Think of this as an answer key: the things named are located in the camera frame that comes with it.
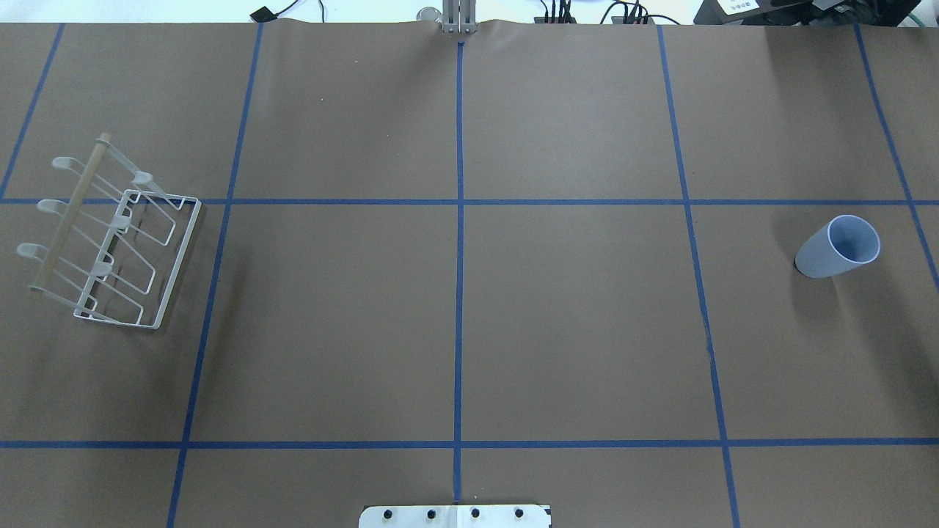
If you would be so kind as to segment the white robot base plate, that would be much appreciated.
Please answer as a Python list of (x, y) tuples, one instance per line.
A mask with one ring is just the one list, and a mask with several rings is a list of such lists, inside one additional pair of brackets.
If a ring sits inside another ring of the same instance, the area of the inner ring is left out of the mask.
[(534, 504), (367, 507), (359, 527), (551, 527), (550, 507)]

